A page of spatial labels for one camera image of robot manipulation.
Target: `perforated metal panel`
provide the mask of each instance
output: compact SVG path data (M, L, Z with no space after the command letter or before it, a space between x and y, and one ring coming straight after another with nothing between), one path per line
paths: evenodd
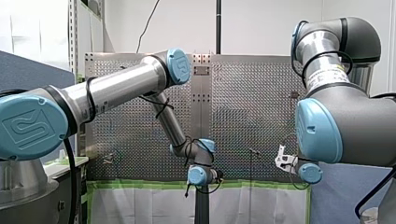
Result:
M294 109L304 87L290 67L290 57L212 57L210 137L219 149L216 165L228 178L288 181L275 166L282 139L294 130ZM288 153L296 153L295 137ZM253 157L249 149L260 151Z
M88 54L87 72L104 76L139 63L143 54ZM185 134L191 131L191 85L165 91L175 107ZM94 157L89 179L132 178L175 180L185 178L184 160L171 155L169 141L151 104L134 99L97 117L87 125L87 154Z
M88 54L86 74L107 75L137 64L143 56ZM295 91L302 98L304 94L301 80L290 69L290 58L190 57L191 82L166 90L185 134L216 141L215 165L228 179L252 175L255 179L289 181L287 173L276 169L274 159L283 137L293 132L298 99L290 95ZM90 161L89 179L186 179L184 159L171 155L151 105L140 99L98 116L87 126L86 143L87 154L95 157ZM262 153L260 159L253 158L252 165L250 148ZM291 148L296 149L292 138L288 153L293 153Z

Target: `metal frame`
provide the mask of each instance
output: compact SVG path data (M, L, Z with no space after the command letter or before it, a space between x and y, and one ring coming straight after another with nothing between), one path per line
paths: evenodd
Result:
M69 62L71 72L78 73L78 1L69 0Z

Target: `silver arm segment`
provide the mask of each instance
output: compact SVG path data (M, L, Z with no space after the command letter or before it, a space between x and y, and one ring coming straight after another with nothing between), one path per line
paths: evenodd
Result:
M172 108L166 106L166 95L161 92L148 97L151 101L158 104L152 104L153 110L158 114L158 120L163 126L163 130L166 133L172 146L179 147L186 142L186 135L184 134L176 115Z
M168 99L165 93L153 94L147 98L156 103L152 104L153 111L171 142L172 152L178 157L194 160L194 165L189 169L189 183L204 186L220 181L222 172L211 168L214 156L211 151L208 151L210 146L204 146L205 139L191 142L191 139L186 138L175 112L167 106Z
M191 75L190 69L186 54L180 49L171 49L146 56L137 66L71 87L58 89L47 86L3 97L0 99L3 102L0 104L3 109L0 117L8 122L7 126L0 128L0 133L10 134L4 134L5 139L0 142L0 159L38 159L96 115L140 95L157 94L186 83Z

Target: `metal pole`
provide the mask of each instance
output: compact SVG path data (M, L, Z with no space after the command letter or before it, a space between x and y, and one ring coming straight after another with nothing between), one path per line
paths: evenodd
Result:
M209 192L209 186L201 188L202 192ZM209 195L195 191L195 220L194 224L209 224Z
M216 6L216 54L221 54L221 0Z

